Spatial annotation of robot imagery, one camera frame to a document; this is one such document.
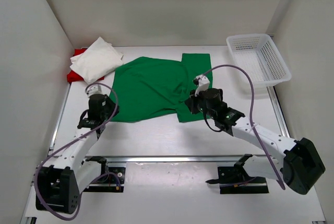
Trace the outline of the red t shirt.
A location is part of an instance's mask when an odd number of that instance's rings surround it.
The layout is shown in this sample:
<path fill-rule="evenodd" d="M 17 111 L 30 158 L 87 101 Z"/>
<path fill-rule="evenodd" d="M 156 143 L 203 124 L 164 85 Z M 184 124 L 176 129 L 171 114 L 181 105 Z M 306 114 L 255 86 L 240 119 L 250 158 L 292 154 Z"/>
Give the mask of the red t shirt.
<path fill-rule="evenodd" d="M 73 57 L 78 57 L 80 54 L 84 53 L 86 50 L 87 50 L 87 48 L 75 49 Z M 83 81 L 83 78 L 80 75 L 78 75 L 76 72 L 71 70 L 67 74 L 67 82 L 69 84 L 71 84 L 71 83 L 76 82 L 76 81 Z"/>

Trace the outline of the white t shirt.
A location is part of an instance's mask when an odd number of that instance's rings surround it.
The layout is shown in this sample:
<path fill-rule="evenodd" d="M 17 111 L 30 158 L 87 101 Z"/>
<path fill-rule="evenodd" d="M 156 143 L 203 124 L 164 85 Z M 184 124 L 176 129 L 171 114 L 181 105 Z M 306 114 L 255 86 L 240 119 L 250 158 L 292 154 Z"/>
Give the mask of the white t shirt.
<path fill-rule="evenodd" d="M 70 69 L 89 85 L 122 66 L 122 58 L 123 53 L 99 37 L 82 54 L 70 59 Z"/>

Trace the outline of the green t shirt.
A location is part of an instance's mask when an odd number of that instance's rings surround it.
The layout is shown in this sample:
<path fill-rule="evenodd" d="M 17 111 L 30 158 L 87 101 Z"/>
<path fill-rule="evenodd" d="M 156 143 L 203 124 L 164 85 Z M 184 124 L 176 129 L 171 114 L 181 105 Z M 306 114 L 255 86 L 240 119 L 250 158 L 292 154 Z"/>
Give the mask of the green t shirt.
<path fill-rule="evenodd" d="M 196 89 L 193 80 L 211 69 L 208 53 L 184 53 L 180 61 L 139 57 L 115 71 L 110 98 L 118 101 L 114 122 L 134 123 L 176 114 L 181 123 L 203 120 L 184 103 Z"/>

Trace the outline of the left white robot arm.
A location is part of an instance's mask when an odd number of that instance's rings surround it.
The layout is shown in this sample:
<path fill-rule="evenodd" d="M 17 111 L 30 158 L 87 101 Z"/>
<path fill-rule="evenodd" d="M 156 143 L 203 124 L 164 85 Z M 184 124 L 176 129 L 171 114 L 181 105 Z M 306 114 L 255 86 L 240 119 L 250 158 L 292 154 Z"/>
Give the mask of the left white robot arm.
<path fill-rule="evenodd" d="M 73 219 L 71 215 L 79 210 L 81 194 L 89 184 L 109 178 L 106 158 L 87 154 L 118 112 L 118 105 L 108 95 L 89 96 L 88 109 L 80 116 L 74 139 L 49 156 L 35 175 L 37 210 L 64 213 L 66 219 Z"/>

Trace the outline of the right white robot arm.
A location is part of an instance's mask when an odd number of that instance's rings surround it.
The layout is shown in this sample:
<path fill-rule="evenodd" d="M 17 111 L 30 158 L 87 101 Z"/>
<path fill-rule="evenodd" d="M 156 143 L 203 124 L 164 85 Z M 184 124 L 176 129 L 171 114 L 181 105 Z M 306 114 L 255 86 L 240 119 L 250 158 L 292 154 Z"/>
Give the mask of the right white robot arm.
<path fill-rule="evenodd" d="M 305 195 L 326 170 L 312 141 L 284 137 L 255 125 L 245 114 L 223 102 L 221 89 L 209 88 L 199 94 L 192 90 L 185 104 L 192 114 L 201 113 L 213 119 L 215 132 L 242 139 L 270 155 L 245 154 L 234 164 L 230 175 L 218 183 L 229 185 L 258 177 L 281 178 L 291 190 Z"/>

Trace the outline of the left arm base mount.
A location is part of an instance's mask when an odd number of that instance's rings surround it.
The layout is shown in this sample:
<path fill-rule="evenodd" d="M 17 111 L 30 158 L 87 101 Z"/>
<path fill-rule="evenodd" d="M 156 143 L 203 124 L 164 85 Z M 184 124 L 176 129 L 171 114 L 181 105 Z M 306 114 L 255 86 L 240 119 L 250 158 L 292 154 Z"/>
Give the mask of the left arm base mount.
<path fill-rule="evenodd" d="M 100 169 L 100 178 L 88 185 L 84 192 L 122 193 L 124 191 L 126 167 L 113 165 L 101 156 L 88 157 L 85 162 L 94 162 Z"/>

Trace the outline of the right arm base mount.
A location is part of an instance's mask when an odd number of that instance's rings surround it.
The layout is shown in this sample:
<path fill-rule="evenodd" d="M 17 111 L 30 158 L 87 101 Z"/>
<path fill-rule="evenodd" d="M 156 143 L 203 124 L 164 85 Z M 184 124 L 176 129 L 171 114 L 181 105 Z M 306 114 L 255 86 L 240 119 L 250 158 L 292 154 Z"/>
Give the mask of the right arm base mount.
<path fill-rule="evenodd" d="M 245 154 L 233 166 L 218 167 L 218 178 L 207 180 L 208 185 L 219 185 L 220 194 L 268 194 L 265 178 L 249 176 L 243 169 L 253 155 Z"/>

